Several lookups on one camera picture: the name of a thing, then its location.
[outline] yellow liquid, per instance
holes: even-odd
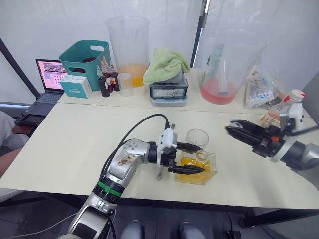
[[[181,165],[195,165],[201,168],[204,168],[205,171],[201,173],[195,173],[190,175],[177,174],[176,179],[178,182],[182,183],[192,183],[192,184],[205,184],[210,180],[217,172],[215,170],[211,171],[210,161],[199,162],[194,158],[183,158],[181,160]]]
[[[143,75],[148,67],[143,64],[128,64],[123,65],[119,68],[119,72],[130,73],[132,77],[132,85],[133,87],[139,87],[144,85],[143,83]]]

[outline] teal plastic basket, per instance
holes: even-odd
[[[98,75],[96,65],[101,67],[101,61],[105,56],[110,64],[109,44],[106,41],[82,40],[73,44],[63,52],[59,59],[69,75],[86,76],[93,91],[99,91]]]

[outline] gray floor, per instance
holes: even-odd
[[[24,192],[14,200],[34,196],[37,195],[33,192]],[[53,200],[0,208],[0,239],[40,231],[76,212],[75,208]],[[243,239],[271,239],[261,228],[241,229],[238,220],[242,215],[230,216],[234,229],[241,231]],[[208,239],[223,239],[223,232],[230,227],[229,219],[223,212],[119,206],[114,223],[117,238],[126,224],[136,219],[145,226],[146,239],[176,239],[178,226],[185,221],[196,224]],[[56,239],[67,232],[71,220],[25,238]]]

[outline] plastic pitcher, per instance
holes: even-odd
[[[243,29],[224,29],[205,43],[202,96],[215,104],[234,98],[267,45],[264,35]]]
[[[148,67],[149,20],[139,16],[113,17],[106,21],[119,73],[132,76],[133,87],[143,85]]]

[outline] green band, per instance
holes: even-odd
[[[103,188],[106,193],[112,193],[112,194],[114,194],[115,196],[118,196],[118,197],[120,197],[122,195],[122,193],[119,193],[118,191],[115,191],[114,189],[112,189],[109,186],[105,185],[101,181],[98,181],[97,185],[99,185],[101,188]]]

